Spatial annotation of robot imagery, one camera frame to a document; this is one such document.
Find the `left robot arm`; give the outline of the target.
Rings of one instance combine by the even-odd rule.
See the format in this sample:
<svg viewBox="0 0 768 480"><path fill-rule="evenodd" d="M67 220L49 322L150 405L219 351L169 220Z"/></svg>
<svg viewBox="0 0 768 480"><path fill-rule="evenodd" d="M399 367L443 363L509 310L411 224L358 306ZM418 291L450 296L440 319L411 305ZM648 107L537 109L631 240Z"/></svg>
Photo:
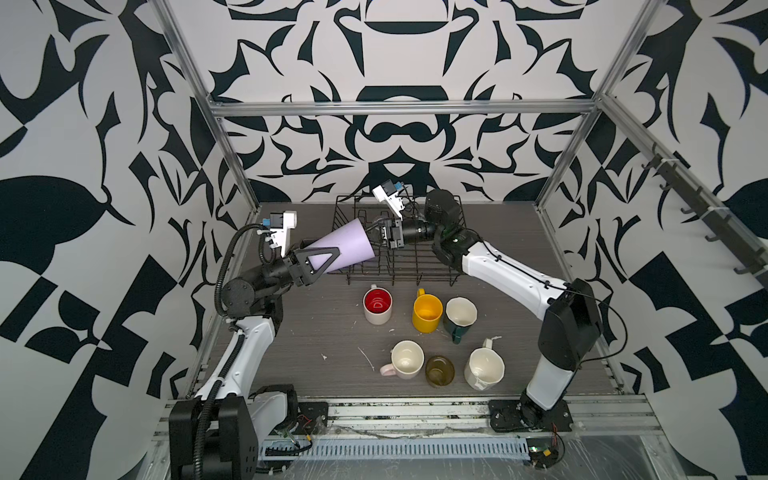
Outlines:
<svg viewBox="0 0 768 480"><path fill-rule="evenodd" d="M282 323L283 295L313 284L341 255L338 246L295 249L217 285L215 305L233 336L203 387L171 410L171 478L253 479L285 469L281 461L262 460L261 443L296 425L295 388L250 389Z"/></svg>

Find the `yellow mug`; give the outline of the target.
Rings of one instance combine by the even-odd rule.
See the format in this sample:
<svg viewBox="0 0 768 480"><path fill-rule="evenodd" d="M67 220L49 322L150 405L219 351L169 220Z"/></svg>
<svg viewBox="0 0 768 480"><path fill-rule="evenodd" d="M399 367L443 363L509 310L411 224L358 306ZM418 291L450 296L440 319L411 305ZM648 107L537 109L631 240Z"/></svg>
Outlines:
<svg viewBox="0 0 768 480"><path fill-rule="evenodd" d="M443 313L444 307L441 300L420 288L413 302L413 327L422 334L430 334L438 328Z"/></svg>

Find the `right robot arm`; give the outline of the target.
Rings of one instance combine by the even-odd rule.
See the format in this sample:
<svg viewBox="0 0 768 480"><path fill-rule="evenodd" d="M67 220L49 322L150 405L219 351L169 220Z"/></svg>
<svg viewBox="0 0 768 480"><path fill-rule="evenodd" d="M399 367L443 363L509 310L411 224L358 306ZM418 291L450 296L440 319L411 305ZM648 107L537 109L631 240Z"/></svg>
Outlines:
<svg viewBox="0 0 768 480"><path fill-rule="evenodd" d="M591 286L551 277L502 253L465 226L462 207L447 190L429 192L422 208L401 183L387 181L372 195L391 211L373 223L389 249L429 243L441 263L491 285L542 321L540 359L519 406L532 419L553 411L603 333Z"/></svg>

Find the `grey wall hook rail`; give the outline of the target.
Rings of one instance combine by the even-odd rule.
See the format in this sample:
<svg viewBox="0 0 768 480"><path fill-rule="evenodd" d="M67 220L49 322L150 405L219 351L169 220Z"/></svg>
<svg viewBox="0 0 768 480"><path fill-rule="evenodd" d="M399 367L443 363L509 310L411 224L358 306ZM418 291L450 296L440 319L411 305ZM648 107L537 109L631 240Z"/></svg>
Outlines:
<svg viewBox="0 0 768 480"><path fill-rule="evenodd" d="M674 156L664 156L653 143L641 152L647 162L643 171L659 177L661 184L656 211L659 225L662 225L662 211L670 193L683 202L680 213L688 219L701 221L709 229L705 239L710 243L721 243L738 260L740 265L733 269L737 275L750 275L767 289L767 245L753 233L736 213L699 180L687 164Z"/></svg>

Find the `green circuit board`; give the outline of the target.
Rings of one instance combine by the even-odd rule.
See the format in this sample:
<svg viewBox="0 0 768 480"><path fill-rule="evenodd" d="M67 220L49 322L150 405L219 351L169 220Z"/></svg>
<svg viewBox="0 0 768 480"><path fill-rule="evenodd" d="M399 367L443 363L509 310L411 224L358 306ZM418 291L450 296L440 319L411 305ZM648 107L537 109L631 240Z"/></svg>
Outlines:
<svg viewBox="0 0 768 480"><path fill-rule="evenodd" d="M565 444L557 437L529 438L526 443L529 456L527 464L534 469L551 469L564 458Z"/></svg>

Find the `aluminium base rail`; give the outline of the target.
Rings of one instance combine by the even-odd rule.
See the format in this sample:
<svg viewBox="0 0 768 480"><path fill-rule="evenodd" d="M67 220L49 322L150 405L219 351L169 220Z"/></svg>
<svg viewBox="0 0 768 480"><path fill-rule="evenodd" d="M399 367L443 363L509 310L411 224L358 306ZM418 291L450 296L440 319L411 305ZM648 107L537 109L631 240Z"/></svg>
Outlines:
<svg viewBox="0 0 768 480"><path fill-rule="evenodd" d="M448 435L541 436L551 431L497 433L489 424L490 400L516 397L383 397L314 398L329 403L327 427L318 434L362 438L400 438ZM572 415L571 436L659 436L661 424L642 395L568 395Z"/></svg>

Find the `aluminium frame crossbar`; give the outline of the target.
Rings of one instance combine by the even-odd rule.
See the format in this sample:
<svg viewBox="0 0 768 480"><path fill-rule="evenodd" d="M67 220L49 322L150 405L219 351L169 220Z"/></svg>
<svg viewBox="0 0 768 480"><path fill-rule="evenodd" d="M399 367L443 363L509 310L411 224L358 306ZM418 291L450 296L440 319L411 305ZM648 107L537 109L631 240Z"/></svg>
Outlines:
<svg viewBox="0 0 768 480"><path fill-rule="evenodd" d="M589 99L209 103L209 109L213 115L222 118L323 115L581 114L590 112L594 107L595 102Z"/></svg>

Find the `dark green mug white inside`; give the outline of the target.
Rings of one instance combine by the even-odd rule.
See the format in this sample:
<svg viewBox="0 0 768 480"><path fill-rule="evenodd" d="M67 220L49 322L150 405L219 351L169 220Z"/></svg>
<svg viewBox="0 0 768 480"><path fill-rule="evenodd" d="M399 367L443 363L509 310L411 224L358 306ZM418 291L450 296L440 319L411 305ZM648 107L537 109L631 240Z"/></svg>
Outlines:
<svg viewBox="0 0 768 480"><path fill-rule="evenodd" d="M444 329L453 344L460 344L463 336L478 318L476 305L467 298L455 297L445 306Z"/></svg>

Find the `olive green glass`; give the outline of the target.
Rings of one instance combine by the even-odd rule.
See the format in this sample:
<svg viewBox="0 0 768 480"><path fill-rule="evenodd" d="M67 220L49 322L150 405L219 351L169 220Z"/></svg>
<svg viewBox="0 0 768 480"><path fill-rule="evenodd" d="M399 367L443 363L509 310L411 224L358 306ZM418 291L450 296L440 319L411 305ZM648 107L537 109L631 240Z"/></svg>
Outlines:
<svg viewBox="0 0 768 480"><path fill-rule="evenodd" d="M429 385L435 388L450 385L455 378L455 367L450 359L442 355L430 357L425 364L425 375Z"/></svg>

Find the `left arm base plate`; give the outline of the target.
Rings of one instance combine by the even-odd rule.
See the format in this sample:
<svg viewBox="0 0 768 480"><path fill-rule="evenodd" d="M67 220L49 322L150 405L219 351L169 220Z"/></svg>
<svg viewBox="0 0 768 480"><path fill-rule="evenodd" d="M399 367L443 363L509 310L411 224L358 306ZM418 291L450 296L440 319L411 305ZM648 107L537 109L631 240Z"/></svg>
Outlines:
<svg viewBox="0 0 768 480"><path fill-rule="evenodd" d="M288 431L293 435L312 436L326 429L328 418L328 402L303 401L298 404L297 416Z"/></svg>

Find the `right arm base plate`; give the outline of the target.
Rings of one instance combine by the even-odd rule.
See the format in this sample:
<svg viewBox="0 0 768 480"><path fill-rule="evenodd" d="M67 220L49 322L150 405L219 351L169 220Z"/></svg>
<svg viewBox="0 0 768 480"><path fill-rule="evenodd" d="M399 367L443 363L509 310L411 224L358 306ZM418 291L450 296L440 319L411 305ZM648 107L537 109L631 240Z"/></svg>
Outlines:
<svg viewBox="0 0 768 480"><path fill-rule="evenodd" d="M490 427L497 433L572 431L572 415L563 399L549 410L543 409L528 398L494 399L488 402L488 408Z"/></svg>

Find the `white mug red inside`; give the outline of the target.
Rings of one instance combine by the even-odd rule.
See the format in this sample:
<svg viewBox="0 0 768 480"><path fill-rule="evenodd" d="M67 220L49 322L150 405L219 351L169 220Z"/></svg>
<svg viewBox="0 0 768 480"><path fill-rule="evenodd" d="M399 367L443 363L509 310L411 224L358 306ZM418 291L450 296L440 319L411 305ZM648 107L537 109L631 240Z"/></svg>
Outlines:
<svg viewBox="0 0 768 480"><path fill-rule="evenodd" d="M364 316L375 326L386 324L392 315L393 297L391 293L375 284L363 296Z"/></svg>

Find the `lavender plastic cup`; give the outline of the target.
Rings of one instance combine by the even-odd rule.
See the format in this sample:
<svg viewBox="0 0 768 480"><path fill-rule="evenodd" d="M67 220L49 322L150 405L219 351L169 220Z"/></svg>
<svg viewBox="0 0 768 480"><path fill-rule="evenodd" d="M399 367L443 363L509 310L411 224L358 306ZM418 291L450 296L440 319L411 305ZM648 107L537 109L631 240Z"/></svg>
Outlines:
<svg viewBox="0 0 768 480"><path fill-rule="evenodd" d="M371 260L375 253L367 233L359 219L352 220L308 246L309 249L338 248L326 273Z"/></svg>

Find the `cream white mug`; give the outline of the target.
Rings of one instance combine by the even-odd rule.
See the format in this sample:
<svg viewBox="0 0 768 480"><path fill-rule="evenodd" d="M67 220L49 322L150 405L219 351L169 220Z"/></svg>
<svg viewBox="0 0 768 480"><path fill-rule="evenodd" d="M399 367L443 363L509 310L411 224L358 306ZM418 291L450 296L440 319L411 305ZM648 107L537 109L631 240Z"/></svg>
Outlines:
<svg viewBox="0 0 768 480"><path fill-rule="evenodd" d="M494 350L494 338L486 338L472 351L464 368L464 379L475 391L486 391L499 384L506 373L503 358Z"/></svg>

